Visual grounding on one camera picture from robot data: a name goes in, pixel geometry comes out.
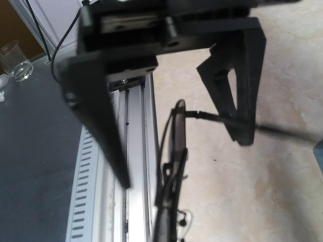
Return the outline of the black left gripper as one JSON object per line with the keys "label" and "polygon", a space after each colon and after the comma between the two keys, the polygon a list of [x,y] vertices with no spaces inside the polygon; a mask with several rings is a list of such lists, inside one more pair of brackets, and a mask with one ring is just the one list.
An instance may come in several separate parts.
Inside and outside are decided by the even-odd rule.
{"label": "black left gripper", "polygon": [[157,56],[208,48],[201,75],[234,68],[258,82],[266,39],[252,8],[263,1],[98,1],[80,10],[77,82],[152,73]]}

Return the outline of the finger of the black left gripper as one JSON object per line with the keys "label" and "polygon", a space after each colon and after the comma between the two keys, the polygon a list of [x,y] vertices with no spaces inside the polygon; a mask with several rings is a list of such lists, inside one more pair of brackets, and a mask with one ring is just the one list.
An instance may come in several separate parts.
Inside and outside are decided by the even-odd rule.
{"label": "finger of the black left gripper", "polygon": [[226,34],[197,67],[218,113],[244,122],[248,128],[226,125],[240,146],[254,142],[257,96],[265,53],[262,30],[238,30]]}
{"label": "finger of the black left gripper", "polygon": [[63,98],[100,146],[120,185],[131,186],[127,160],[99,52],[82,53],[59,65]]}

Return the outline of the black frame sunglasses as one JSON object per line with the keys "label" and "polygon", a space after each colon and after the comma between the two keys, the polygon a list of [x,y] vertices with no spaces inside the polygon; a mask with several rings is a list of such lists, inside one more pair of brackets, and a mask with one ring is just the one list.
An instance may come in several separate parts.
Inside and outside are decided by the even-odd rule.
{"label": "black frame sunglasses", "polygon": [[192,213],[180,210],[179,199],[184,169],[188,159],[186,119],[220,122],[239,131],[250,131],[251,125],[241,120],[202,111],[187,111],[180,99],[171,110],[162,136],[157,160],[157,190],[152,241],[185,241],[192,224]]}

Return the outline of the blue-grey hard glasses case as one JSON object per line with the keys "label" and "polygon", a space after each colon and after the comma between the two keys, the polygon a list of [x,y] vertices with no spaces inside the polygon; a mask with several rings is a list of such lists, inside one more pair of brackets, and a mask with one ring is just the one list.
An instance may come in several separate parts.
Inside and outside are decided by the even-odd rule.
{"label": "blue-grey hard glasses case", "polygon": [[323,140],[319,141],[313,148],[313,154],[318,163],[318,166],[323,173]]}

